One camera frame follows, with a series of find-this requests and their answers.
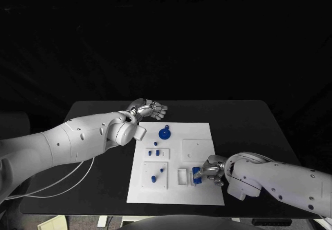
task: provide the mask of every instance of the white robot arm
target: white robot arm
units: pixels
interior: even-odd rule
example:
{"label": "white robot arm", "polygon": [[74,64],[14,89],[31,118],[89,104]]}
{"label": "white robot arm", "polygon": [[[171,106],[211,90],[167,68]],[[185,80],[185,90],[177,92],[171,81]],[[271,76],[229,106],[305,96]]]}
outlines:
{"label": "white robot arm", "polygon": [[142,141],[147,129],[139,121],[147,116],[161,120],[167,109],[141,98],[126,111],[79,117],[43,133],[0,140],[0,203],[41,171],[92,159],[134,138]]}
{"label": "white robot arm", "polygon": [[332,176],[314,169],[274,161],[252,152],[229,159],[213,155],[194,178],[209,176],[223,186],[222,176],[230,182],[227,192],[245,200],[258,197],[265,188],[284,203],[332,218]]}

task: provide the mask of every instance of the blue object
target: blue object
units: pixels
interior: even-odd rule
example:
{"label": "blue object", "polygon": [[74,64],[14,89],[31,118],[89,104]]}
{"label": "blue object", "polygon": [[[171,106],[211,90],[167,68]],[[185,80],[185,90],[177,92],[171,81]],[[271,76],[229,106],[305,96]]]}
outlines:
{"label": "blue object", "polygon": [[[196,173],[198,172],[201,170],[201,167],[194,167],[193,168],[193,176],[196,175]],[[201,184],[203,183],[203,178],[200,177],[200,178],[193,178],[194,179],[194,183],[196,184]]]}
{"label": "blue object", "polygon": [[165,128],[159,131],[159,137],[164,140],[168,140],[171,137],[170,126],[167,125]]}

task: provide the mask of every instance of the table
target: table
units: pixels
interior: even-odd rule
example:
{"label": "table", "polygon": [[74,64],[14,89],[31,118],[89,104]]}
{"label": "table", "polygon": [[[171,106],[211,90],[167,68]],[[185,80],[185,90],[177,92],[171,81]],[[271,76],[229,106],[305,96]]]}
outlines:
{"label": "table", "polygon": [[[291,164],[300,165],[282,129],[263,101],[159,101],[170,106],[165,122],[209,122],[219,155],[230,157],[242,151],[256,152]],[[99,113],[121,111],[131,101],[77,102],[67,119]],[[96,158],[92,172],[80,185],[66,194],[45,199],[27,197],[21,212],[43,215],[109,215],[159,216],[194,214],[214,217],[318,219],[318,215],[279,202],[268,191],[261,197],[240,201],[223,187],[226,206],[132,204],[128,203],[134,153],[136,140],[126,146],[110,149]],[[82,179],[90,167],[86,162],[79,171],[41,196],[67,190]],[[57,166],[41,172],[30,191],[35,191],[60,180],[79,164]]]}

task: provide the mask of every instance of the black background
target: black background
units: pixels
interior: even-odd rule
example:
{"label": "black background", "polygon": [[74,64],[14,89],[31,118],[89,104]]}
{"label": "black background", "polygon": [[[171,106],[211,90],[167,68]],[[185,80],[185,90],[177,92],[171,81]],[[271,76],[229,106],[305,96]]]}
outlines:
{"label": "black background", "polygon": [[0,109],[35,133],[77,101],[263,100],[301,163],[332,173],[331,21],[313,3],[2,2]]}

